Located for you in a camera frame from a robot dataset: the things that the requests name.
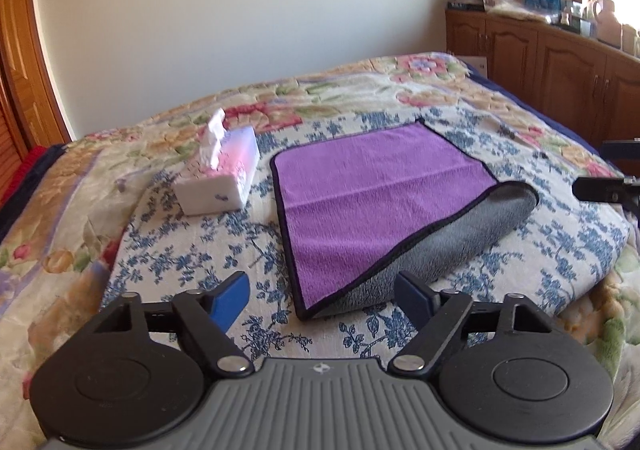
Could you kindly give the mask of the white pink tissue box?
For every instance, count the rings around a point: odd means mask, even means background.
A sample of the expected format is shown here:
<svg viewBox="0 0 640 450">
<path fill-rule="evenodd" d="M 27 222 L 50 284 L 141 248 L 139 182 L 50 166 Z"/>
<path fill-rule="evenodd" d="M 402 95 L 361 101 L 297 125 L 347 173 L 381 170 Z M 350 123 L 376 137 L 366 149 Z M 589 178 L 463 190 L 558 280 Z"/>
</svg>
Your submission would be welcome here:
<svg viewBox="0 0 640 450">
<path fill-rule="evenodd" d="M 172 183 L 186 216 L 242 210 L 260 159 L 252 126 L 229 130 L 218 109 L 206 124 L 194 155 Z"/>
</svg>

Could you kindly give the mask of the wooden door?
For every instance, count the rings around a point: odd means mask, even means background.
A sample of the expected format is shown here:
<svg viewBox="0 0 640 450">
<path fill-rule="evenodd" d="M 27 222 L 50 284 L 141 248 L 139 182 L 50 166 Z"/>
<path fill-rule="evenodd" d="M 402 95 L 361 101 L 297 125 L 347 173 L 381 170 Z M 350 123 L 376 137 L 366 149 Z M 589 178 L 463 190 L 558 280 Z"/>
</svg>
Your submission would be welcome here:
<svg viewBox="0 0 640 450">
<path fill-rule="evenodd" d="M 34 147 L 69 141 L 44 62 L 35 1 L 1 0 L 1 189 Z"/>
</svg>

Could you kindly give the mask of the purple and grey towel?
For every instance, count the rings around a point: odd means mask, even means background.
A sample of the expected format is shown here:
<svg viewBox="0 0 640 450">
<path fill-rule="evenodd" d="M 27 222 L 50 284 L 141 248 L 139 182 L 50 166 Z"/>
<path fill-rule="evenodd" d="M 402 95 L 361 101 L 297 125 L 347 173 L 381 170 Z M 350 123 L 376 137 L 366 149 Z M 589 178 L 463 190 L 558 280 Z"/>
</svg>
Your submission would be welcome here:
<svg viewBox="0 0 640 450">
<path fill-rule="evenodd" d="M 270 168 L 303 321 L 393 300 L 401 271 L 425 284 L 449 276 L 539 202 L 421 120 L 288 148 Z"/>
</svg>

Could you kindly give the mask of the wooden sideboard cabinet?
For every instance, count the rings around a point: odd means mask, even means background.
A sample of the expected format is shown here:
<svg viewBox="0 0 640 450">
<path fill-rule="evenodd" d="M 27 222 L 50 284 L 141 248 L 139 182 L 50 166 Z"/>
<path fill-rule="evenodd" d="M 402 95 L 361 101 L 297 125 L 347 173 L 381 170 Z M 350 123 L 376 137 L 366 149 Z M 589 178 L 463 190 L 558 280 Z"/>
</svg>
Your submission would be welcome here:
<svg viewBox="0 0 640 450">
<path fill-rule="evenodd" d="M 639 61 L 556 26 L 446 11 L 446 51 L 593 147 L 639 136 Z"/>
</svg>

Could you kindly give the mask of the clutter pile on cabinet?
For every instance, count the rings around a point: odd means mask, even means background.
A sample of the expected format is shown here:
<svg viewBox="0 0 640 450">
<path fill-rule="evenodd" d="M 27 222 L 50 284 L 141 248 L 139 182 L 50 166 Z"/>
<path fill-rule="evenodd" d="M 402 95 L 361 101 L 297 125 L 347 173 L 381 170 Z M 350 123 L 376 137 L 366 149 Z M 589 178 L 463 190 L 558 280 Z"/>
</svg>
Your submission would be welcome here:
<svg viewBox="0 0 640 450">
<path fill-rule="evenodd" d="M 615 19 L 612 0 L 447 0 L 447 8 L 550 24 L 639 55 L 639 32 Z"/>
</svg>

